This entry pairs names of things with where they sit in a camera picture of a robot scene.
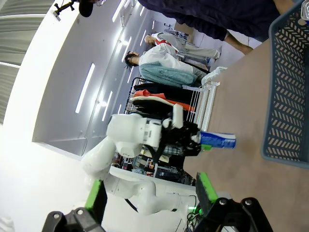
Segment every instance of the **basket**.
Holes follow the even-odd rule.
[[[271,80],[262,156],[309,168],[309,24],[299,21],[301,4],[269,28]]]

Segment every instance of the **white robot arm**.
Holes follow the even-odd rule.
[[[153,181],[127,181],[109,173],[115,151],[126,158],[136,157],[142,145],[158,147],[162,126],[174,128],[183,126],[183,109],[176,105],[173,120],[166,119],[163,125],[158,120],[148,120],[138,114],[113,115],[107,128],[107,137],[96,147],[87,152],[83,159],[83,169],[92,179],[104,181],[106,191],[124,199],[136,195],[139,202],[136,208],[139,213],[149,215],[161,210],[178,211],[182,217],[187,214],[188,206],[193,206],[194,196],[181,196],[166,193],[156,196]]]

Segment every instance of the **white floor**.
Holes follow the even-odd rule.
[[[253,38],[250,38],[248,36],[245,36],[235,31],[231,31],[231,30],[229,31],[241,43],[245,45],[249,45],[252,48],[256,48],[257,46],[261,44],[261,42]],[[205,47],[205,48],[219,49],[220,46],[222,46],[222,53],[221,53],[220,58],[217,59],[216,62],[214,62],[214,60],[211,60],[210,62],[211,64],[210,71],[213,71],[218,66],[228,67],[229,65],[236,62],[237,60],[239,60],[240,58],[244,56],[240,51],[236,50],[228,43],[224,41],[220,41],[220,40],[214,40],[213,38],[205,35],[204,33],[198,32],[197,30],[194,30],[193,43],[196,46]]]

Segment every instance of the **wooden table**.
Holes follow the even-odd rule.
[[[235,134],[236,148],[187,157],[184,169],[192,176],[207,172],[215,189],[236,201],[257,198],[275,232],[308,232],[309,170],[261,156],[269,69],[266,41],[220,75],[208,131]]]

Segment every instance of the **ceiling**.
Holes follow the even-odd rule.
[[[95,6],[89,18],[76,18],[48,79],[33,141],[81,155],[104,138],[110,116],[124,111],[131,80],[139,76],[139,69],[134,68],[128,82],[130,71],[122,62],[125,42],[131,38],[128,50],[143,53],[147,44],[141,40],[145,30],[151,32],[152,16],[146,9],[140,15],[142,6],[136,2],[122,27],[119,15],[112,21],[119,3],[107,0],[103,6]],[[76,113],[92,63],[95,68]],[[101,106],[98,100],[109,104]]]

